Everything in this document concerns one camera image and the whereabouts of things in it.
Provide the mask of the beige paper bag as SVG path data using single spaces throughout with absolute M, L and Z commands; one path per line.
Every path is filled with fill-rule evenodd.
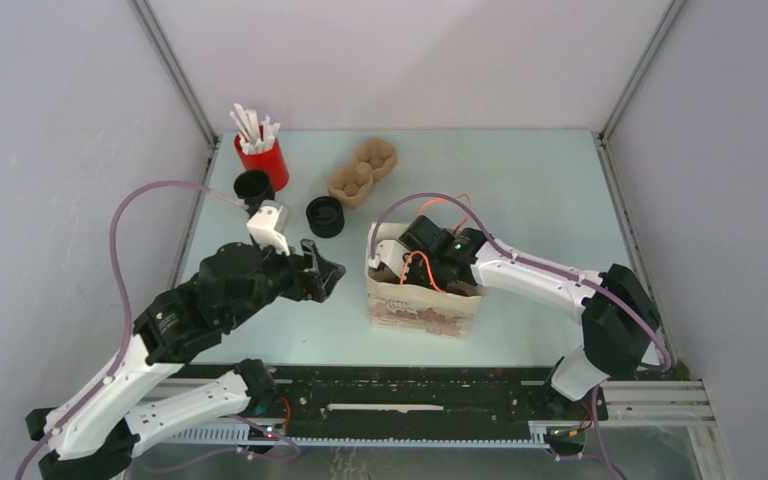
M 408 262 L 417 255 L 410 253 L 405 259 L 401 277 L 396 277 L 389 270 L 377 272 L 367 266 L 372 258 L 375 244 L 379 240 L 394 239 L 406 230 L 408 225 L 419 215 L 425 215 L 420 208 L 409 223 L 391 223 L 387 218 L 403 204 L 415 199 L 424 199 L 428 205 L 436 202 L 458 203 L 465 209 L 471 208 L 471 201 L 464 195 L 450 197 L 439 193 L 417 193 L 408 195 L 394 204 L 374 221 L 368 231 L 365 251 L 365 273 L 368 310 L 372 322 L 383 328 L 411 331 L 425 335 L 461 339 L 466 337 L 474 324 L 479 307 L 487 291 L 476 283 L 453 285 L 452 289 L 434 289 L 413 285 L 406 282 Z M 453 233 L 459 233 L 466 222 L 461 221 L 453 228 L 441 227 Z M 484 236 L 474 229 L 474 258 L 482 246 Z

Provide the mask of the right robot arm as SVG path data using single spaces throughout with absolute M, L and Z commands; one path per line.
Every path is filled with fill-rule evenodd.
M 545 411 L 566 418 L 591 389 L 628 378 L 655 344 L 660 316 L 636 274 L 577 269 L 518 251 L 476 228 L 458 234 L 418 216 L 396 238 L 419 252 L 419 272 L 405 278 L 428 287 L 472 286 L 530 297 L 565 312 L 582 329 L 582 343 L 553 367 L 541 392 Z

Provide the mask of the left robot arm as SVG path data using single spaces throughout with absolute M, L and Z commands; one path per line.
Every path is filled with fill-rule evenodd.
M 190 280 L 159 294 L 137 317 L 123 353 L 77 400 L 27 415 L 30 437 L 49 449 L 38 462 L 41 477 L 112 479 L 179 432 L 226 415 L 271 412 L 277 386 L 257 359 L 183 394 L 142 400 L 276 299 L 322 303 L 345 273 L 309 239 L 302 240 L 300 253 L 288 255 L 272 246 L 220 247 Z

